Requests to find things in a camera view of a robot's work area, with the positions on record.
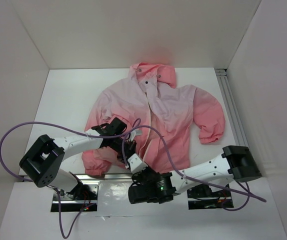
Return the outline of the pink zip-up jacket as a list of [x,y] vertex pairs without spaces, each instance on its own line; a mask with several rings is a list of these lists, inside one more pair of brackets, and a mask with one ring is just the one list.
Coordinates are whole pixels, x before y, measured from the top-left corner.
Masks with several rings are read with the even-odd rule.
[[135,138],[136,153],[153,170],[167,173],[190,167],[190,126],[199,127],[202,144],[218,141],[225,131],[219,101],[194,85],[177,87],[173,66],[137,63],[128,76],[101,92],[85,129],[118,118],[130,128],[141,120],[142,134]]

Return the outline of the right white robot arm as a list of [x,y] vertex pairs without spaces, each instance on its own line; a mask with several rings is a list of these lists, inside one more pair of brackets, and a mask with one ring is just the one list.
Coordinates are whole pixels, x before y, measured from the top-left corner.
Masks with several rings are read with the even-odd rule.
[[207,162],[167,173],[154,171],[133,154],[127,160],[133,181],[128,189],[129,202],[162,204],[198,185],[205,195],[213,196],[232,181],[246,183],[262,177],[248,147],[230,145],[222,150]]

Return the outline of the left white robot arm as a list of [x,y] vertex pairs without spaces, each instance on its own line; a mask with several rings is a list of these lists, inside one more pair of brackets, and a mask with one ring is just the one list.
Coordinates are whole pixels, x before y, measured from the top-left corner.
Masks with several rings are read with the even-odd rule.
[[117,117],[111,123],[93,126],[83,134],[51,138],[41,135],[19,162],[21,169],[38,188],[52,187],[64,191],[70,199],[78,199],[89,191],[73,173],[61,169],[64,160],[89,150],[112,149],[125,164],[136,152],[136,141],[121,135],[127,125]]

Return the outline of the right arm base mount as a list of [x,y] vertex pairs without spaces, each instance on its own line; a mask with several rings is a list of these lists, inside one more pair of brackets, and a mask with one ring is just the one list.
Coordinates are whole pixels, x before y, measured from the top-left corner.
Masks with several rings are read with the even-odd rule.
[[212,191],[208,185],[201,184],[188,189],[186,193],[189,210],[234,208],[231,193],[223,189]]

